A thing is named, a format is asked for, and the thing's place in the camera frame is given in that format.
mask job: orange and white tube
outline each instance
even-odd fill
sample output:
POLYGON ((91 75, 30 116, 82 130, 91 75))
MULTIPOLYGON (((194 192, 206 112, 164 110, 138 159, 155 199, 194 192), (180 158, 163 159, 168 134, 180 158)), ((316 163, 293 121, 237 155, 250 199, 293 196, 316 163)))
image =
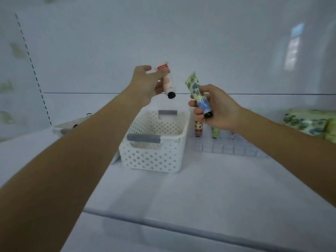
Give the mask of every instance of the orange and white tube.
POLYGON ((175 89, 174 89, 173 80, 170 75, 170 69, 168 67, 168 62, 159 66, 157 69, 161 70, 163 68, 168 68, 169 70, 169 73, 166 76, 164 76, 163 81, 162 81, 163 90, 165 91, 165 94, 166 96, 168 96, 169 99, 173 99, 175 98, 176 94, 174 92, 175 89))

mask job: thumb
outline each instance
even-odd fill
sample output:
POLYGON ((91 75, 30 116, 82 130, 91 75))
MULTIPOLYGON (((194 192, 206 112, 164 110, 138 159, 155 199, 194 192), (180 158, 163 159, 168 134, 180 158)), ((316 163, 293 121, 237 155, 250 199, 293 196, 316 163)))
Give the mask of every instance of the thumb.
POLYGON ((154 73, 151 73, 150 75, 155 79, 155 80, 159 80, 162 79, 164 76, 166 76, 169 73, 169 69, 167 68, 163 68, 160 70, 157 70, 154 73))
POLYGON ((216 92, 216 89, 219 89, 218 87, 212 85, 212 84, 208 84, 205 86, 200 86, 199 89, 203 92, 203 93, 210 93, 213 94, 216 92))

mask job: perforated basket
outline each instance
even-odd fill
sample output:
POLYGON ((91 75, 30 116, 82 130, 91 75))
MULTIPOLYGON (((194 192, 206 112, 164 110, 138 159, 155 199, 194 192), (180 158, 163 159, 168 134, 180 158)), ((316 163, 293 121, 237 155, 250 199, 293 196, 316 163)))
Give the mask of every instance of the perforated basket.
POLYGON ((119 151, 126 168, 176 173, 181 169, 190 113, 150 111, 136 118, 119 151))

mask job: basket handle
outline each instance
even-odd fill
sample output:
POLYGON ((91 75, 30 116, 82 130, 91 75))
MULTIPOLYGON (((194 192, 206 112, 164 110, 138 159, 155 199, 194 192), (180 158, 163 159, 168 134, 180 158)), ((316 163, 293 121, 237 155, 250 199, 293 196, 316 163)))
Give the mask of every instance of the basket handle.
POLYGON ((159 110, 159 115, 177 115, 177 110, 159 110))
POLYGON ((137 134, 129 133, 127 139, 129 141, 138 141, 138 142, 150 142, 150 143, 161 143, 160 135, 154 134, 137 134))

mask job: tube cap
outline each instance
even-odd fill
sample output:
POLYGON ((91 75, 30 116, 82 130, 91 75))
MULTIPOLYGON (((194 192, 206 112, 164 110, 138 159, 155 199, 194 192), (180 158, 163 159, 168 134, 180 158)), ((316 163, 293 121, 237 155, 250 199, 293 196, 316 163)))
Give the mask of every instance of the tube cap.
POLYGON ((173 99, 173 98, 175 98, 175 96, 176 96, 176 94, 174 92, 169 92, 168 93, 168 98, 169 99, 173 99))
POLYGON ((204 118, 211 118, 213 116, 212 112, 209 111, 206 114, 204 114, 204 118))

